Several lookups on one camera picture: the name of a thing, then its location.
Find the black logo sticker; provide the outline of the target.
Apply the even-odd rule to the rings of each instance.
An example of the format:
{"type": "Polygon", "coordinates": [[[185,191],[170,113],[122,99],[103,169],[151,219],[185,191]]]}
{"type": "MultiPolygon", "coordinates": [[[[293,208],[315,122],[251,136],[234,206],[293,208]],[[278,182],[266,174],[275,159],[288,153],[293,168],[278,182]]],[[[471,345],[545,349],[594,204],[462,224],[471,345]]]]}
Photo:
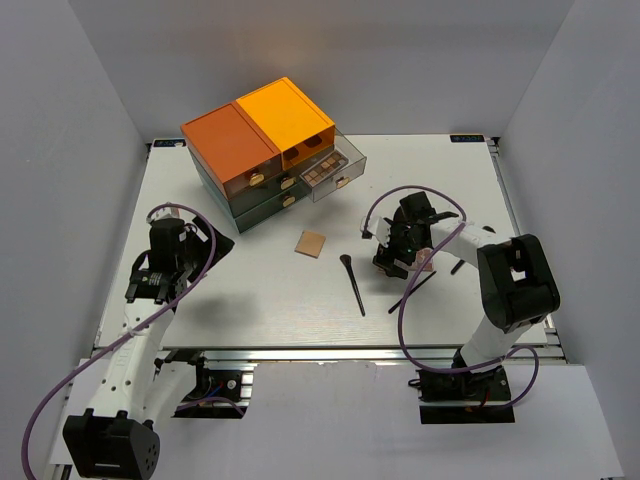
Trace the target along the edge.
{"type": "Polygon", "coordinates": [[[484,143],[485,138],[481,134],[451,134],[452,143],[484,143]]]}

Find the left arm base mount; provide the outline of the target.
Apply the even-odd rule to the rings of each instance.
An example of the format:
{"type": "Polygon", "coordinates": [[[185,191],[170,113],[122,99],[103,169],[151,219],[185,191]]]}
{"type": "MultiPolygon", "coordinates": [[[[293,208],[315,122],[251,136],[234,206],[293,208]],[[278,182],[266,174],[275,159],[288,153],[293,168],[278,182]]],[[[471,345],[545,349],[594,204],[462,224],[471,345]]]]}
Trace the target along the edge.
{"type": "Polygon", "coordinates": [[[179,403],[174,418],[241,419],[247,410],[242,386],[244,372],[240,369],[214,367],[202,350],[177,349],[154,361],[156,374],[166,364],[186,363],[194,375],[194,388],[179,403]]]}

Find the clear drawer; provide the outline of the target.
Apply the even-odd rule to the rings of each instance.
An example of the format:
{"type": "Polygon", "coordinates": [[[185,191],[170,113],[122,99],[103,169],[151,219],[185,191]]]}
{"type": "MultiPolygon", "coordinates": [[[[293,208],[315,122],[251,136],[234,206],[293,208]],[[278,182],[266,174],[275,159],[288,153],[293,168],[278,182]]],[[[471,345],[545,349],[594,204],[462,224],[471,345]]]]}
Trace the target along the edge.
{"type": "Polygon", "coordinates": [[[367,156],[341,131],[333,146],[305,168],[300,177],[312,202],[319,202],[364,174],[367,156]]]}

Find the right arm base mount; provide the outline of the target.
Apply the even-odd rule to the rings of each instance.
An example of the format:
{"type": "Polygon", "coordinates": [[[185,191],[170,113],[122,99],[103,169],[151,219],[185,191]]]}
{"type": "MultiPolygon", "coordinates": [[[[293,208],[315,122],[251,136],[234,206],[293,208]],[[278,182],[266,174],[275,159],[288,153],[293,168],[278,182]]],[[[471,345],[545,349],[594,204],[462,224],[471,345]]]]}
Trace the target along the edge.
{"type": "Polygon", "coordinates": [[[458,375],[418,370],[407,384],[418,393],[423,425],[512,424],[515,415],[502,366],[458,375]]]}

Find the thin black makeup brush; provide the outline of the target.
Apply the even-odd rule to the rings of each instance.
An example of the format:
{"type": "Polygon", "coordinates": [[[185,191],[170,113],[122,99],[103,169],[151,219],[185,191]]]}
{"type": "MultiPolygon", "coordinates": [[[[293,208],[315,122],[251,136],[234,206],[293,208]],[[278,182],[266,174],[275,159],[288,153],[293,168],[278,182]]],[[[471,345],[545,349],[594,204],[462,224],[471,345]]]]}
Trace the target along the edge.
{"type": "MultiPolygon", "coordinates": [[[[422,280],[420,280],[418,283],[416,283],[406,296],[410,297],[411,295],[413,295],[419,288],[421,288],[426,282],[428,282],[436,274],[437,274],[437,271],[433,271],[433,272],[429,273],[426,277],[424,277],[422,280]]],[[[404,298],[404,296],[401,297],[395,304],[393,304],[388,309],[387,313],[389,315],[393,314],[400,307],[403,298],[404,298]]]]}

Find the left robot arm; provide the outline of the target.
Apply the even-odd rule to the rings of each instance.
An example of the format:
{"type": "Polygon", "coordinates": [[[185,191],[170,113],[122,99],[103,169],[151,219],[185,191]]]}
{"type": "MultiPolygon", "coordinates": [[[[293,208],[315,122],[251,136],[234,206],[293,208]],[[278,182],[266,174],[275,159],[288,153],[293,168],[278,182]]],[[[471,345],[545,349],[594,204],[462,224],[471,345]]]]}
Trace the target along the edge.
{"type": "Polygon", "coordinates": [[[205,396],[211,374],[191,360],[155,363],[180,298],[231,249],[208,228],[177,218],[151,225],[149,269],[135,267],[122,335],[85,411],[69,416],[64,442],[85,479],[249,479],[338,476],[361,465],[388,434],[399,367],[371,362],[271,364],[250,404],[205,396]]]}

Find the tan square compact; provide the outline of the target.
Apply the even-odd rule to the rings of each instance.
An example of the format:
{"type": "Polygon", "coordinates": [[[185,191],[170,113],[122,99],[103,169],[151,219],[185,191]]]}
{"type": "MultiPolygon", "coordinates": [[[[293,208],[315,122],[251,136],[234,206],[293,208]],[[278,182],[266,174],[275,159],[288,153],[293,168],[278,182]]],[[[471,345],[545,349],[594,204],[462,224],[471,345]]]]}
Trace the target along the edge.
{"type": "Polygon", "coordinates": [[[295,253],[317,259],[324,247],[326,237],[322,234],[304,230],[294,249],[295,253]]]}

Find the brown eyeshadow palette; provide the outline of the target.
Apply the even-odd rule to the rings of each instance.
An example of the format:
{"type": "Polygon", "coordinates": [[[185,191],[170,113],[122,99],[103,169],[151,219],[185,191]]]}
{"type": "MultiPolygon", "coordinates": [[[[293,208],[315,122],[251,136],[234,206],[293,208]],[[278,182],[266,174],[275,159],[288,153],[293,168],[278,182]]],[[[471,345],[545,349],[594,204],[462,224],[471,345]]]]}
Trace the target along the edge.
{"type": "Polygon", "coordinates": [[[315,187],[347,164],[347,158],[340,152],[334,151],[304,172],[302,178],[309,186],[315,187]]]}

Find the peach compact with label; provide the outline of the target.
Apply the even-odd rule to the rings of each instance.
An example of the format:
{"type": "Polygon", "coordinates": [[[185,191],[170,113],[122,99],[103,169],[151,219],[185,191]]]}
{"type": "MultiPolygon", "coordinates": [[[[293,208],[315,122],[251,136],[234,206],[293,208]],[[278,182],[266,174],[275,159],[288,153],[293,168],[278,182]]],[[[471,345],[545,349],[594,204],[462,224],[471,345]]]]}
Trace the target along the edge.
{"type": "Polygon", "coordinates": [[[415,260],[407,267],[408,271],[432,272],[434,270],[433,261],[426,259],[431,255],[431,248],[424,248],[416,253],[415,260]]]}

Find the aluminium table rail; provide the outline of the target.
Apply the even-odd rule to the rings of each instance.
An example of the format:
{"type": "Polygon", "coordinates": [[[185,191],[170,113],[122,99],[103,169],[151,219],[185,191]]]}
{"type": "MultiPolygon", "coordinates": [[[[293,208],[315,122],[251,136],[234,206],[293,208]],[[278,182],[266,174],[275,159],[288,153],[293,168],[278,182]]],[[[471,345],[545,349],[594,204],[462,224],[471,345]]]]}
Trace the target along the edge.
{"type": "Polygon", "coordinates": [[[395,361],[406,360],[400,348],[279,348],[208,349],[202,351],[210,361],[286,362],[286,361],[395,361]]]}

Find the stacked drawer organizer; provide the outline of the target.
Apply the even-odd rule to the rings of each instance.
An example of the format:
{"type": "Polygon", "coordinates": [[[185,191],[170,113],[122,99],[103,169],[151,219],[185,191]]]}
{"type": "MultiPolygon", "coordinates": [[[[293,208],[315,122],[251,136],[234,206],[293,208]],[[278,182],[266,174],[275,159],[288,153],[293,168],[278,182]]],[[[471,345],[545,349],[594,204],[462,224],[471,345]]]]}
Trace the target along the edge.
{"type": "Polygon", "coordinates": [[[336,124],[282,77],[181,132],[205,189],[244,233],[307,196],[302,172],[331,152],[336,124]]]}

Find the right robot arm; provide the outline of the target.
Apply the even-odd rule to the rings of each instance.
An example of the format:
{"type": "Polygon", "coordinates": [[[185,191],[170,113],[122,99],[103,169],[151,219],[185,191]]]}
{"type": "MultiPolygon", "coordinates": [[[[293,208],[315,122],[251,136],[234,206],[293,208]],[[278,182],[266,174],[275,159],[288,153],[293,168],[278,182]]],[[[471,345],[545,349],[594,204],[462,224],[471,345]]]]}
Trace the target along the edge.
{"type": "Polygon", "coordinates": [[[428,255],[418,261],[418,270],[438,252],[477,269],[484,316],[445,371],[463,398],[484,391],[486,372],[506,359],[533,325],[559,309],[560,293],[538,237],[490,232],[470,222],[462,210],[438,212],[423,191],[402,198],[392,218],[369,212],[361,232],[378,241],[373,263],[389,277],[414,283],[418,274],[408,267],[423,250],[428,255]]]}

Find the small black round brush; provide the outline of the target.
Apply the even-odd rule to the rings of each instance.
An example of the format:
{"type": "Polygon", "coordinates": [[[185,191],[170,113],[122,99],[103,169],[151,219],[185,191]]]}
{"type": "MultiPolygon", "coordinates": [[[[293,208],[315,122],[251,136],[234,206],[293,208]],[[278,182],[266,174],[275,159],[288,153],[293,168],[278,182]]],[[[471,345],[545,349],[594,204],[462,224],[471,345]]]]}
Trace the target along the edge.
{"type": "Polygon", "coordinates": [[[359,291],[359,287],[357,285],[355,272],[354,272],[353,267],[352,267],[352,257],[350,255],[348,255],[348,254],[342,254],[339,257],[339,259],[340,259],[342,265],[345,267],[345,270],[346,270],[347,275],[349,277],[349,281],[351,283],[351,287],[352,287],[352,290],[354,292],[355,299],[356,299],[356,302],[358,304],[358,308],[359,308],[360,314],[361,314],[362,317],[365,317],[366,316],[366,311],[365,311],[364,303],[363,303],[363,300],[362,300],[362,297],[361,297],[361,293],[359,291]]]}

